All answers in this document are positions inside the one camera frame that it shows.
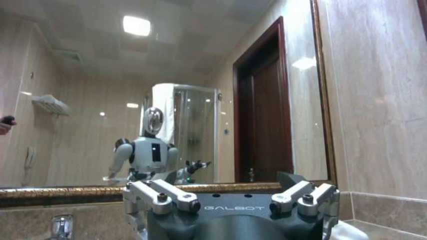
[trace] ventilation grille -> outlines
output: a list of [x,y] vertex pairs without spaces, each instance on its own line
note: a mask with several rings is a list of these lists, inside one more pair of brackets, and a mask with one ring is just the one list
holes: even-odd
[[58,55],[67,59],[74,61],[75,63],[83,63],[83,59],[80,56],[80,53],[72,50],[64,50],[64,49],[54,49],[55,53],[58,53]]
[[32,102],[35,105],[42,107],[48,113],[70,116],[70,107],[66,103],[58,100],[52,95],[35,96],[32,98]]

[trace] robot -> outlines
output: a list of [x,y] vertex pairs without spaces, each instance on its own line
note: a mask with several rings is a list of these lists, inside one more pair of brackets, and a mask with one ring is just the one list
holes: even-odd
[[130,182],[123,206],[135,239],[330,240],[340,191],[304,178],[296,182],[291,174],[287,178],[291,187],[276,194],[195,194],[162,179]]
[[206,168],[208,163],[200,161],[190,164],[176,171],[179,149],[174,144],[166,144],[156,134],[159,133],[164,122],[164,114],[156,107],[151,107],[143,114],[143,134],[134,141],[120,138],[115,142],[114,161],[108,168],[108,176],[104,181],[111,185],[120,182],[116,174],[120,172],[126,160],[131,168],[128,170],[128,182],[148,181],[164,179],[170,183],[188,183],[191,175],[200,168]]

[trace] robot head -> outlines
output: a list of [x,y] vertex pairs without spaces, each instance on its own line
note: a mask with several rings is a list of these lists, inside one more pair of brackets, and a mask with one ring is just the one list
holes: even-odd
[[142,119],[143,128],[147,133],[156,135],[162,129],[164,116],[159,108],[151,107],[146,110],[144,116]]

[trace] glass shower door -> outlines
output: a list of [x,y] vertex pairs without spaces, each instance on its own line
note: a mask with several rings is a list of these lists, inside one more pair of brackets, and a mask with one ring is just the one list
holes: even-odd
[[175,87],[174,118],[175,145],[179,149],[176,168],[190,162],[211,162],[207,168],[199,169],[191,176],[195,183],[215,181],[215,90],[200,87]]

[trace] marble countertop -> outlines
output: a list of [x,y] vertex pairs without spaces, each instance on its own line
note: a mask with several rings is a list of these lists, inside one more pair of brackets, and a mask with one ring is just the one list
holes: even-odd
[[346,223],[355,226],[369,235],[370,240],[427,240],[426,236],[415,235],[405,231],[383,227],[365,221],[347,220]]

